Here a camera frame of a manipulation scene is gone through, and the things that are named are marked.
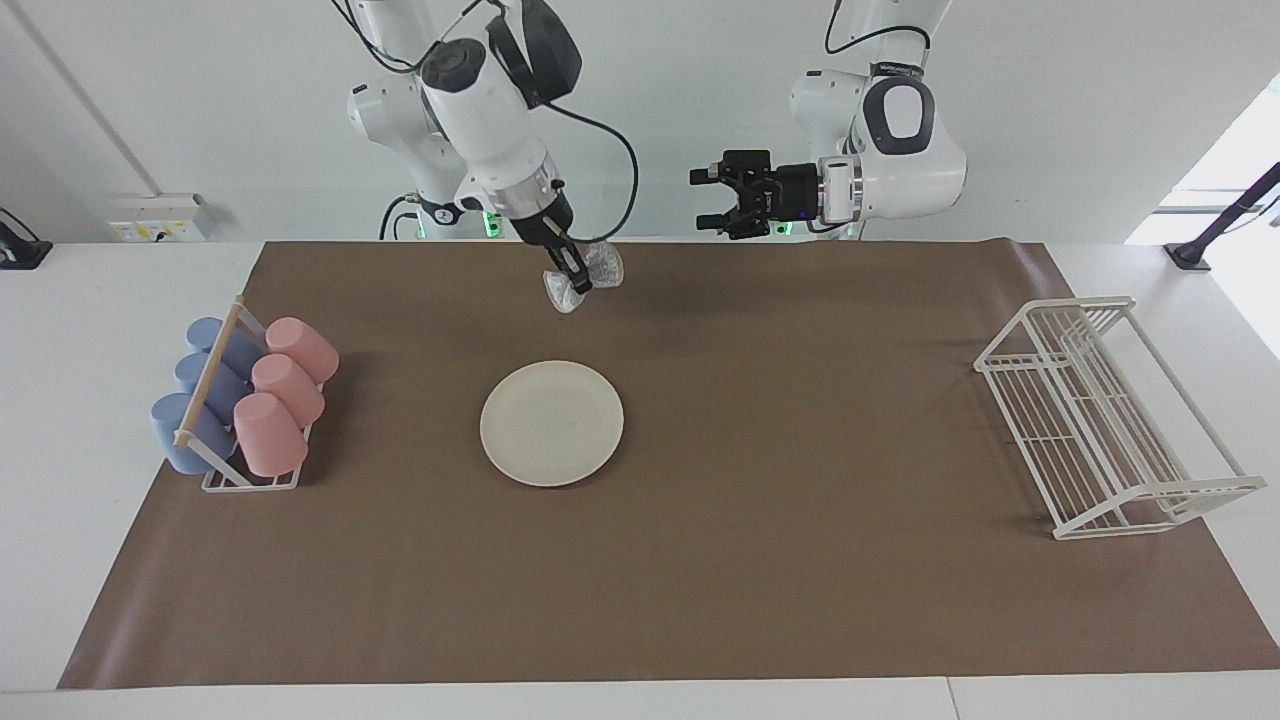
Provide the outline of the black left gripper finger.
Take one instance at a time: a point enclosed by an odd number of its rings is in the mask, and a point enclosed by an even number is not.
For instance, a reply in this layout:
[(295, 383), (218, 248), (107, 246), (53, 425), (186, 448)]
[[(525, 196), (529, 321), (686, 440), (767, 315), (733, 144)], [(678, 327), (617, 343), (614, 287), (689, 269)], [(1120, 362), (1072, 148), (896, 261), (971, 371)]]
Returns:
[(746, 240), (751, 234), (751, 209), (735, 204), (723, 213), (700, 214), (698, 231), (714, 231), (731, 240)]
[(691, 186), (723, 184), (739, 196), (744, 196), (749, 191), (744, 174), (727, 165), (694, 168), (689, 172), (687, 181)]

